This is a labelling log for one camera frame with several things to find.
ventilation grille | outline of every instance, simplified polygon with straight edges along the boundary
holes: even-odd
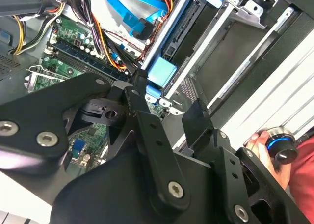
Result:
[[[180,87],[182,93],[185,94],[192,102],[197,99],[197,94],[190,78],[184,78],[180,84]]]
[[[17,71],[19,68],[19,63],[13,62],[8,58],[0,55],[0,80]]]

finger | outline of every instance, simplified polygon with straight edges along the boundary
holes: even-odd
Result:
[[[264,166],[273,176],[276,175],[275,168],[273,166],[273,163],[271,162],[266,146],[264,144],[258,143],[258,148],[260,154],[260,161],[262,162],[262,164],[264,164]]]
[[[257,143],[265,145],[269,138],[269,133],[267,131],[263,131],[260,137],[257,139]]]
[[[281,170],[278,174],[281,180],[281,186],[285,190],[290,181],[291,164],[281,165]]]
[[[251,138],[249,139],[249,142],[247,142],[246,148],[252,150],[253,146],[255,145],[255,142],[257,138],[259,137],[259,134],[254,133]]]

bolt head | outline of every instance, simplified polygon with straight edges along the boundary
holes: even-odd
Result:
[[[235,214],[244,223],[247,223],[249,221],[249,215],[247,214],[247,212],[245,211],[245,209],[242,206],[235,205]]]
[[[253,154],[250,150],[246,149],[246,154],[249,156],[249,157],[253,157]]]
[[[101,80],[101,79],[96,79],[96,82],[98,84],[100,84],[100,85],[104,85],[105,84],[105,82],[103,80]]]
[[[220,136],[222,137],[222,138],[227,138],[227,135],[226,134],[224,134],[223,132],[219,132],[219,134],[220,134]]]
[[[168,190],[170,194],[175,198],[182,198],[184,195],[182,186],[178,182],[175,182],[175,181],[169,182]]]
[[[9,137],[17,133],[19,126],[11,121],[0,121],[0,136]]]
[[[52,147],[58,143],[58,137],[52,132],[41,132],[38,134],[36,141],[42,147]]]

knob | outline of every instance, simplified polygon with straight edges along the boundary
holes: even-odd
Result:
[[[266,142],[269,156],[280,164],[290,164],[298,156],[293,134],[284,127],[267,130],[270,137]]]

black wire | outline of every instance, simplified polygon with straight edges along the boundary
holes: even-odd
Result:
[[[28,42],[27,44],[23,45],[21,51],[24,50],[24,49],[26,49],[26,48],[28,48],[28,47],[30,47],[31,45],[35,44],[35,43],[39,40],[39,38],[41,37],[43,31],[45,30],[45,27],[46,27],[47,23],[48,23],[51,19],[53,19],[53,18],[54,18],[54,15],[51,15],[51,16],[49,16],[48,18],[46,18],[46,19],[43,21],[43,24],[41,25],[41,27],[40,27],[40,29],[39,29],[37,35],[35,36],[35,38],[34,38],[33,40],[31,40],[30,42]]]
[[[98,53],[101,53],[102,48],[100,43],[100,34],[97,31],[95,20],[93,18],[91,1],[90,0],[68,0],[68,1],[76,17],[82,20],[87,26],[90,27],[96,51]]]
[[[7,219],[7,217],[9,216],[9,213],[6,214],[5,218],[3,219],[1,224],[4,224],[5,220]]]
[[[37,14],[42,14],[49,4],[50,4],[50,0],[42,0]]]

